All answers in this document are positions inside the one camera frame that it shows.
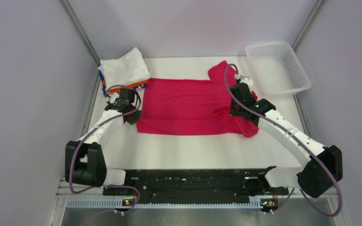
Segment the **red t shirt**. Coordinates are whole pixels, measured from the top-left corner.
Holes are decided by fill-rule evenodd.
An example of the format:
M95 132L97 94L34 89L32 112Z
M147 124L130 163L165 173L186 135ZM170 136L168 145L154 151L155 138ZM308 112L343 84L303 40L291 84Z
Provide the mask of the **red t shirt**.
M146 134L203 136L225 133L255 136L259 128L230 114L227 85L236 84L234 68L222 61L208 70L208 80L151 78L142 100L137 131Z

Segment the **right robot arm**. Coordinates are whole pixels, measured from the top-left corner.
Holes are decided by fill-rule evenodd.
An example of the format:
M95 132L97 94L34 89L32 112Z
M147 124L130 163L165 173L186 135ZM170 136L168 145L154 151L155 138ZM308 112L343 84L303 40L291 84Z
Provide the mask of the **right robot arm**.
M318 198L343 178L342 152L325 146L303 133L266 99L256 100L249 86L239 82L228 88L230 114L251 122L271 135L299 162L299 167L270 166L259 174L257 187L270 194L277 187L301 189Z

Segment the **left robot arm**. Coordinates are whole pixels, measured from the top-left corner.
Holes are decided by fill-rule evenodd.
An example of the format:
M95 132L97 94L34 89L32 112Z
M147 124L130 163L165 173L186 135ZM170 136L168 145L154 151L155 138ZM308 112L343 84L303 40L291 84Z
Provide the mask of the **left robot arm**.
M132 181L126 178L125 170L107 166L104 147L121 126L134 125L139 120L140 106L137 91L121 88L116 99L108 101L95 125L78 140L66 144L66 182L91 187L114 185L123 195L132 190Z

